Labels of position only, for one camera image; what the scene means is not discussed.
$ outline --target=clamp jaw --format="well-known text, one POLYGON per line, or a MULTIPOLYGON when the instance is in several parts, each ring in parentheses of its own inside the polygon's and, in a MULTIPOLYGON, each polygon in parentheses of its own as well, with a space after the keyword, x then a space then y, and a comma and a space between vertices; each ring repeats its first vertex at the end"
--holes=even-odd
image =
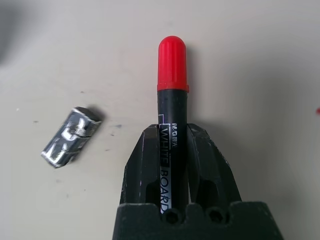
POLYGON ((282 240, 263 202, 242 202, 226 159, 207 132, 187 125, 189 202, 160 214, 159 128, 146 128, 126 166, 113 240, 282 240))

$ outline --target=white table surface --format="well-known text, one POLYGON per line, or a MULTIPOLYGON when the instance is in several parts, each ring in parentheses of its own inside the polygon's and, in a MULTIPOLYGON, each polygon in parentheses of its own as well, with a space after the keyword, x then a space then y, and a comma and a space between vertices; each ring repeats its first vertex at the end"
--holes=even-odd
POLYGON ((8 5, 1 240, 112 238, 125 164, 157 122, 158 44, 169 35, 188 49, 188 121, 220 148, 242 199, 266 202, 285 239, 320 239, 319 1, 8 5), (40 152, 73 107, 92 104, 106 121, 78 161, 53 169, 40 152))

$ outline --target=red marker cap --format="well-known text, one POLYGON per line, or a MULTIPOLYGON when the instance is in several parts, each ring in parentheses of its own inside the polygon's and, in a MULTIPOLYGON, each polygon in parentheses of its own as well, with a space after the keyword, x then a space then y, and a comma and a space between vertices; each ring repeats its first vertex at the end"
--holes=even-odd
POLYGON ((157 90, 165 89, 189 92, 186 45, 177 36, 167 36, 159 45, 157 90))

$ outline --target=marker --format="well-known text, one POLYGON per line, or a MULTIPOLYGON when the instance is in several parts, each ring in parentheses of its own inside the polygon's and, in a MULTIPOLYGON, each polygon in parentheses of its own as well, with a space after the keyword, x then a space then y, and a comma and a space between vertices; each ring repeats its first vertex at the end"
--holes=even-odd
POLYGON ((163 39, 158 50, 158 123, 160 144, 160 211, 188 204, 186 176, 186 46, 177 36, 163 39))

